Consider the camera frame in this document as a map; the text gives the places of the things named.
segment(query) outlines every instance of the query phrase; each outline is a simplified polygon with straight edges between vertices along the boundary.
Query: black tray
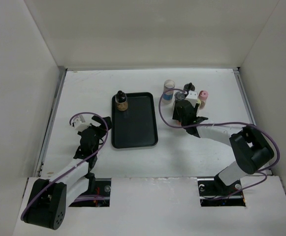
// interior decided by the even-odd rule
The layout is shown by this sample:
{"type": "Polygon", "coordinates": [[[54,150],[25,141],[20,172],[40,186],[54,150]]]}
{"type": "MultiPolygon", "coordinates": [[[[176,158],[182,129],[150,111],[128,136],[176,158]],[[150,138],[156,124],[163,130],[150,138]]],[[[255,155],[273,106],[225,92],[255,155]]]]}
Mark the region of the black tray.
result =
{"type": "Polygon", "coordinates": [[[115,148],[150,147],[158,142],[153,95],[127,93],[128,109],[120,112],[112,97],[112,138],[115,148]]]}

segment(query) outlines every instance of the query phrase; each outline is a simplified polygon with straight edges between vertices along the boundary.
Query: white wall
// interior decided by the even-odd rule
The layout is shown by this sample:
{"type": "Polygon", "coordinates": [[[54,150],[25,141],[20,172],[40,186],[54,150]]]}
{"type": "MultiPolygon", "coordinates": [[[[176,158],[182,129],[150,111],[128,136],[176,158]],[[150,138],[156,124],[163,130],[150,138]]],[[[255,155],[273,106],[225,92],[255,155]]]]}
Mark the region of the white wall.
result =
{"type": "Polygon", "coordinates": [[[25,0],[58,65],[240,66],[278,0],[25,0]]]}
{"type": "Polygon", "coordinates": [[[286,0],[278,3],[240,71],[257,124],[281,149],[275,173],[286,187],[286,0]]]}
{"type": "Polygon", "coordinates": [[[0,236],[12,235],[58,75],[23,0],[0,0],[0,236]]]}

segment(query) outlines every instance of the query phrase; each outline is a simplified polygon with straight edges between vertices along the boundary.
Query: robotic arm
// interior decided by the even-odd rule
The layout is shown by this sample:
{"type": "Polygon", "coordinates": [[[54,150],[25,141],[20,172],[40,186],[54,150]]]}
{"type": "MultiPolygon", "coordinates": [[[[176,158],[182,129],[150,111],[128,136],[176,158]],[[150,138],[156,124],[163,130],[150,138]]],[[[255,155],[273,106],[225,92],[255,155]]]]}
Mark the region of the robotic arm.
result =
{"type": "Polygon", "coordinates": [[[173,119],[182,126],[199,124],[201,126],[185,128],[187,133],[198,138],[208,138],[232,147],[236,161],[214,177],[215,187],[221,193],[227,192],[237,180],[252,175],[274,157],[274,152],[263,135],[252,127],[205,126],[212,123],[205,117],[196,115],[195,107],[187,101],[176,101],[173,119]]]}
{"type": "MultiPolygon", "coordinates": [[[[86,191],[93,192],[95,175],[90,173],[90,171],[95,166],[97,156],[95,155],[81,165],[77,165],[98,150],[99,141],[102,140],[107,132],[103,121],[99,117],[93,116],[92,119],[100,123],[100,126],[86,124],[82,116],[75,118],[73,126],[78,130],[78,135],[81,136],[81,139],[74,159],[52,178],[39,178],[36,180],[28,203],[49,183],[62,176],[72,167],[76,168],[42,193],[26,211],[22,219],[24,222],[56,230],[63,222],[66,208],[82,193],[86,191]]],[[[103,119],[110,130],[112,127],[111,118],[105,117],[103,119]]]]}

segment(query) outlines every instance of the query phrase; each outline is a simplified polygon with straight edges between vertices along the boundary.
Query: brown bottle with black cap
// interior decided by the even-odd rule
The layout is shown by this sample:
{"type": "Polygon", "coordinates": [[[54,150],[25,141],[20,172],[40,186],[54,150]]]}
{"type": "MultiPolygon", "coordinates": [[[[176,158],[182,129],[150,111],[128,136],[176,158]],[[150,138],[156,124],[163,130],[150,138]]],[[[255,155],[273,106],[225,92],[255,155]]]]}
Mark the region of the brown bottle with black cap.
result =
{"type": "Polygon", "coordinates": [[[121,90],[115,95],[115,104],[120,112],[124,112],[128,109],[127,95],[121,90]]]}

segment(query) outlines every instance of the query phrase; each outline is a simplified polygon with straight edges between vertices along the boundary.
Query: bolt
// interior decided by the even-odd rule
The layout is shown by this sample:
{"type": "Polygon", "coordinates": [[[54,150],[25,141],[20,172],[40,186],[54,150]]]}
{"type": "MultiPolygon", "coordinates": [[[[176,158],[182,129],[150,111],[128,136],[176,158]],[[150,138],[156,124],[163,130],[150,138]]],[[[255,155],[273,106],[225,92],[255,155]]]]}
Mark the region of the bolt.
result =
{"type": "Polygon", "coordinates": [[[198,186],[198,189],[200,190],[200,192],[204,192],[205,191],[205,185],[204,184],[200,184],[199,186],[198,186]]]}
{"type": "Polygon", "coordinates": [[[239,183],[237,183],[237,184],[235,185],[235,189],[240,190],[240,189],[242,189],[242,186],[241,186],[239,183]]]}
{"type": "Polygon", "coordinates": [[[104,191],[105,191],[106,193],[110,192],[110,191],[111,191],[111,186],[110,186],[110,185],[106,185],[106,186],[104,187],[104,191]]]}

